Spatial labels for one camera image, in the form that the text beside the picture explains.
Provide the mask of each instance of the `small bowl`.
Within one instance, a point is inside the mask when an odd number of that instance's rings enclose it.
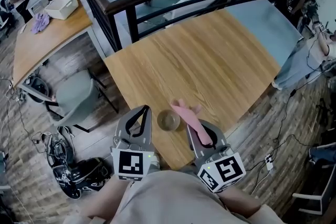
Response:
[[[164,131],[175,131],[180,125],[180,116],[172,110],[163,110],[158,114],[157,124]]]

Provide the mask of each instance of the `purple cloth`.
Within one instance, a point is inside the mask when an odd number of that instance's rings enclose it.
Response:
[[[31,29],[34,34],[43,31],[47,28],[50,23],[50,17],[46,13],[38,13],[35,15],[35,22],[33,28]]]

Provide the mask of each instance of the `light blue surface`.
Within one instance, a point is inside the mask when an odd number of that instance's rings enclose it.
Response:
[[[282,67],[301,34],[267,0],[256,0],[225,8],[254,34]]]

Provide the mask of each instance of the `wooden desk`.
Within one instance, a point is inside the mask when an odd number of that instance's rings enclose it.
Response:
[[[152,141],[172,169],[190,163],[186,132],[162,131],[156,118],[173,99],[201,104],[200,119],[227,131],[280,70],[263,45],[222,9],[174,25],[106,58],[130,108],[152,109]]]
[[[14,87],[20,87],[26,92],[42,100],[49,97],[37,92],[24,84],[26,78],[34,72],[51,55],[61,49],[76,37],[87,32],[102,57],[103,52],[91,28],[92,21],[87,15],[82,3],[66,20],[51,19],[45,30],[33,34],[31,29],[35,19],[31,19],[22,34],[18,32],[14,52]]]

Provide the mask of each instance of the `gray chair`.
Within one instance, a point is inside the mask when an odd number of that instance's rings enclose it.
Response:
[[[106,86],[88,70],[81,71],[63,82],[57,89],[56,103],[45,102],[52,124],[54,126],[74,126],[89,133],[88,129],[77,124],[84,121],[94,111],[100,96],[103,96],[118,113],[118,109],[96,82],[106,89]],[[59,106],[64,116],[51,110],[50,106]]]

